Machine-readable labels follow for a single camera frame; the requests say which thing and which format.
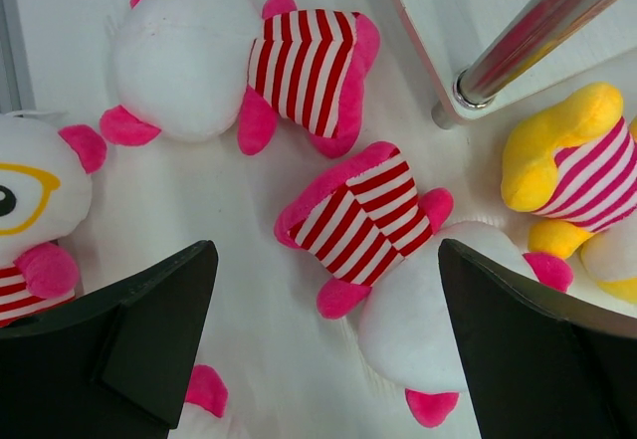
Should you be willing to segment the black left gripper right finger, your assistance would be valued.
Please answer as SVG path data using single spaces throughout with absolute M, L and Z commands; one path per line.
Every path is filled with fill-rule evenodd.
M 482 437 L 635 437 L 634 318 L 457 240 L 442 242 L 438 262 Z

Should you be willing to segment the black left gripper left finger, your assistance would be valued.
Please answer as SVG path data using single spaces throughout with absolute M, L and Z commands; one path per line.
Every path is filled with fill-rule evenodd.
M 178 425 L 215 284 L 199 241 L 1 330 L 4 438 L 165 438 Z

